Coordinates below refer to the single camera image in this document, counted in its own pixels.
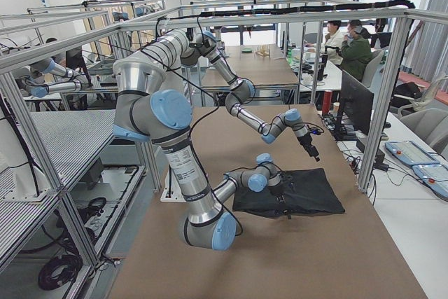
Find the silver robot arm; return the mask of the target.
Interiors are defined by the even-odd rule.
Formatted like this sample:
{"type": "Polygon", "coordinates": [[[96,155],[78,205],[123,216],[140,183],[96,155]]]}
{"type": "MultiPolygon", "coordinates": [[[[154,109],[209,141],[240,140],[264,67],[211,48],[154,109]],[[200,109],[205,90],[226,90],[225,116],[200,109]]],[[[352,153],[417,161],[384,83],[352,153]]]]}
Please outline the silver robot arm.
{"type": "Polygon", "coordinates": [[[213,189],[200,167],[190,138],[193,110],[176,90],[161,90],[165,71],[152,62],[128,57],[113,65],[119,95],[113,122],[115,137],[152,142],[161,147],[188,208],[181,237],[190,246],[229,249],[237,234],[237,220],[224,205],[238,187],[254,192],[268,189],[280,197],[281,173],[271,160],[253,169],[225,175],[213,189]]]}
{"type": "Polygon", "coordinates": [[[285,129],[291,128],[308,155],[317,161],[320,160],[319,152],[312,144],[313,131],[302,120],[297,109],[290,109],[275,116],[270,123],[246,109],[244,104],[254,96],[255,87],[250,80],[236,75],[218,49],[212,34],[208,32],[200,34],[197,40],[192,42],[185,31],[174,29],[158,38],[156,42],[167,49],[168,62],[182,61],[186,64],[187,61],[196,61],[199,57],[207,58],[229,86],[230,92],[225,99],[227,112],[254,129],[265,143],[273,143],[285,129]]]}

